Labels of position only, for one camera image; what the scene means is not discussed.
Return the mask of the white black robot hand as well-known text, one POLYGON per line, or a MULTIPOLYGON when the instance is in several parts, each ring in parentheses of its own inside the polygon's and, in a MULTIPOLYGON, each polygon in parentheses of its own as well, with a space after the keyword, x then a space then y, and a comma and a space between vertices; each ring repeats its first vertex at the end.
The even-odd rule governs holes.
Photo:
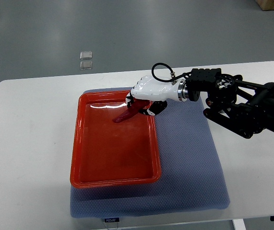
POLYGON ((185 96, 185 80, 180 78, 174 82, 162 82, 153 76, 142 77, 126 96, 127 107, 131 107, 137 100, 148 100, 152 105, 147 109, 140 109, 143 115, 155 116, 167 107, 167 99, 177 102, 187 101, 185 96))

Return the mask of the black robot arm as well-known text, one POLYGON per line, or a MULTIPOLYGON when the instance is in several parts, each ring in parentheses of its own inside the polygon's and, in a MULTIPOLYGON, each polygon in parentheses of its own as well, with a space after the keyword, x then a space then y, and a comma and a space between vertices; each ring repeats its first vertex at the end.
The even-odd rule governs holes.
POLYGON ((207 93, 203 114, 209 120, 246 139, 265 129, 274 132, 274 82, 247 82, 220 68, 192 69, 184 79, 185 98, 197 101, 207 93))

